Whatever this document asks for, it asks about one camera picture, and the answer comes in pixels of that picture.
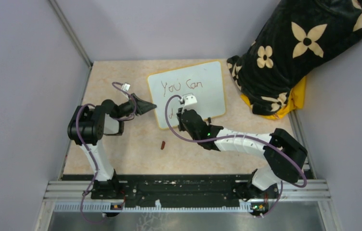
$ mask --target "beige table surface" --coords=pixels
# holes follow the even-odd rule
[[[126,98],[111,85],[113,81],[128,82],[130,93],[151,102],[147,76],[154,72],[184,67],[207,60],[147,60],[95,62],[83,103],[101,104],[112,99],[121,104]],[[221,59],[226,95],[226,114],[214,118],[212,124],[250,133],[270,133],[283,128],[293,134],[289,118],[266,120],[253,115],[240,99],[228,72],[226,60]],[[180,140],[170,130],[158,128],[154,111],[125,122],[122,136],[102,138],[107,157],[118,174],[235,174],[250,173],[266,164],[256,156],[239,152],[208,151],[195,143]],[[181,135],[190,139],[187,132]],[[165,141],[164,150],[161,142]],[[89,162],[72,142],[64,174],[92,174]]]

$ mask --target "yellow fabric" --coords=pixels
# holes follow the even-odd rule
[[[290,91],[289,99],[284,108],[280,109],[274,115],[261,115],[261,117],[266,119],[281,119],[290,111],[295,109],[302,109],[304,104],[304,96],[306,93],[306,77],[304,76],[300,82],[298,82],[293,89]],[[241,99],[252,109],[249,99],[241,94]]]

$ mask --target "wall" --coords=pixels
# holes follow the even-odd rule
[[[0,0],[0,230],[32,230],[88,69],[45,0]]]
[[[58,0],[91,60],[243,54],[278,0]]]
[[[362,41],[318,68],[299,112],[345,231],[362,230]]]

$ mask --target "black fabric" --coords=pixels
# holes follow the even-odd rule
[[[252,112],[273,115],[306,74],[361,39],[362,0],[281,0],[247,53],[227,63]],[[260,57],[267,46],[272,55]]]

